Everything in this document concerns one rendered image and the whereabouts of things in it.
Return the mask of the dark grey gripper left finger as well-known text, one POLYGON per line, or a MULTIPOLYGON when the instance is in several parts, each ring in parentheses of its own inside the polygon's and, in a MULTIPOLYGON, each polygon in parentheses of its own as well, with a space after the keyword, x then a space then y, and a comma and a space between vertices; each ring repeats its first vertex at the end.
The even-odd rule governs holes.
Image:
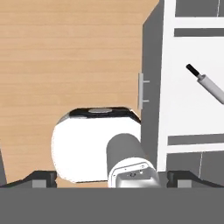
POLYGON ((7 184, 18 188, 56 188, 56 171, 33 171, 27 177, 7 184))

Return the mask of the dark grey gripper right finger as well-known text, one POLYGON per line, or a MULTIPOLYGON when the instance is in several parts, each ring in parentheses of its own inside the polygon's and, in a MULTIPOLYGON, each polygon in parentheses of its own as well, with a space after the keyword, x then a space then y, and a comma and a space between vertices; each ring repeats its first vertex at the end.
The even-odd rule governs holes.
POLYGON ((200 179, 190 171, 168 171, 167 180, 168 188, 223 188, 223 185, 200 179))

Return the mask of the dark grey drawer front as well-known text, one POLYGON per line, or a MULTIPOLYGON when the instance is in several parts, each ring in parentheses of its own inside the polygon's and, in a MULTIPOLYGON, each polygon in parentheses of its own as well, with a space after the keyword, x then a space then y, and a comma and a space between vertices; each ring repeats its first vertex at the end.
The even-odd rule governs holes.
POLYGON ((154 167, 158 161, 158 122, 165 0, 143 23, 143 108, 141 111, 141 144, 154 167))

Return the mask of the dark grey cabinet front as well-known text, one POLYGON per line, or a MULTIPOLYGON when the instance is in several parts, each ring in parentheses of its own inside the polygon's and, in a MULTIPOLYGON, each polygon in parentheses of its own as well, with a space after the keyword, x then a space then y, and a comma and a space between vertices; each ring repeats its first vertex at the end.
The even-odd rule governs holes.
POLYGON ((176 17, 224 17, 224 0, 176 0, 176 17))
POLYGON ((166 170, 189 171, 224 188, 224 152, 187 152, 167 155, 166 170))

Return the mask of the grey cylinder with white end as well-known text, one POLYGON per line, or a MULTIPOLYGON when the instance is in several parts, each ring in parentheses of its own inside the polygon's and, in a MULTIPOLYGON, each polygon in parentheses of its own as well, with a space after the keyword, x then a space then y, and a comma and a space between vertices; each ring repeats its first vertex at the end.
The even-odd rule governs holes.
POLYGON ((145 158, 141 143, 128 133, 113 136, 107 145, 109 188, 158 188, 160 180, 145 158))

